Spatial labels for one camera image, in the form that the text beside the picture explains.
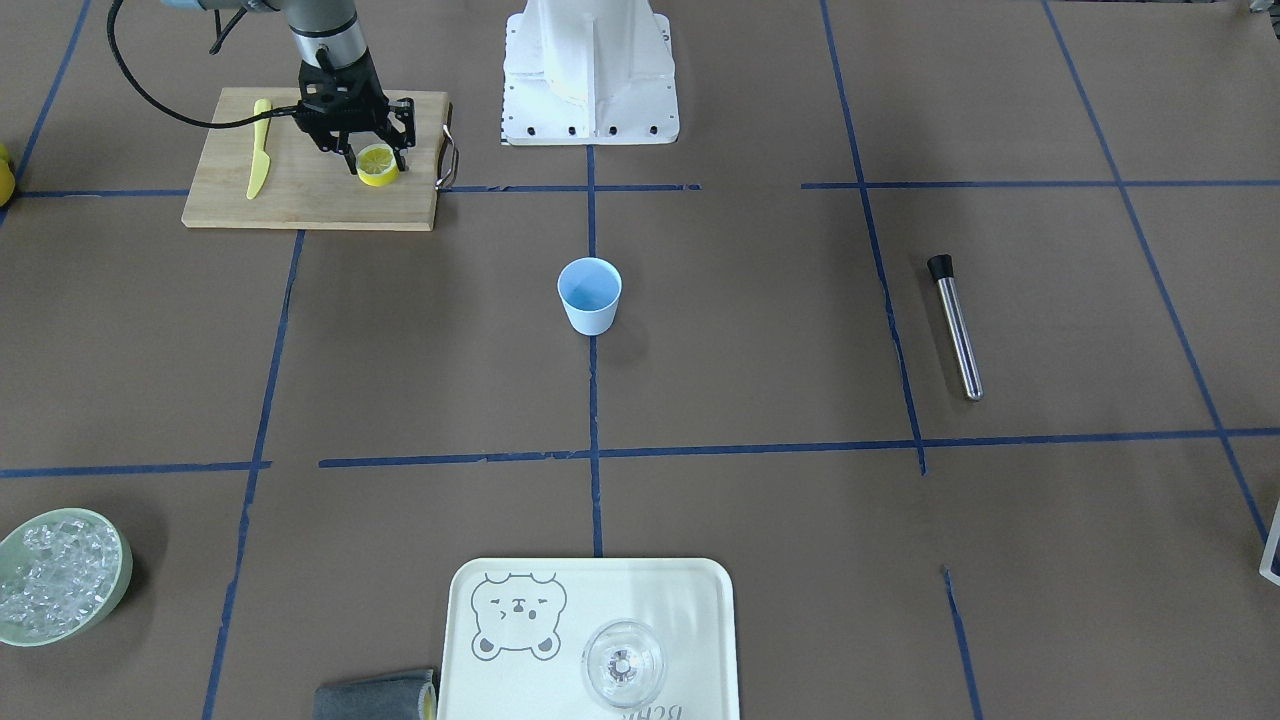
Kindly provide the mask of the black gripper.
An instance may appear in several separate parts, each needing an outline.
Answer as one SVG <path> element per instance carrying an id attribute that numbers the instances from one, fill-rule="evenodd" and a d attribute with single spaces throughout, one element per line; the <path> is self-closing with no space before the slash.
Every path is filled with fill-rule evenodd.
<path id="1" fill-rule="evenodd" d="M 352 176 L 358 174 L 357 152 L 349 142 L 355 133 L 374 133 L 389 143 L 397 169 L 408 170 L 406 154 L 416 145 L 413 100 L 389 100 L 369 50 L 346 67 L 301 63 L 298 86 L 294 123 L 323 151 L 340 151 Z"/>

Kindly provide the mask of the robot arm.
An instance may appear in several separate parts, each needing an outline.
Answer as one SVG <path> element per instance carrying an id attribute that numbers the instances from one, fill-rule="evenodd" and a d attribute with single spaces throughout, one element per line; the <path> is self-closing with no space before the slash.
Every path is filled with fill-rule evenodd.
<path id="1" fill-rule="evenodd" d="M 416 145 L 413 100 L 389 100 L 358 23 L 353 1 L 165 1 L 166 6 L 214 12 L 280 13 L 301 56 L 294 123 L 323 152 L 344 158 L 356 173 L 349 137 L 375 135 L 390 146 L 396 165 Z"/>

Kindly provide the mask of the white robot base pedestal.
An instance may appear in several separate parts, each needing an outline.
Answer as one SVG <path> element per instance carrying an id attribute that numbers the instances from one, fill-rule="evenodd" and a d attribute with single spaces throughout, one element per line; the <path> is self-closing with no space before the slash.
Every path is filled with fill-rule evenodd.
<path id="1" fill-rule="evenodd" d="M 504 29 L 500 141 L 678 141 L 671 23 L 648 1 L 529 1 Z"/>

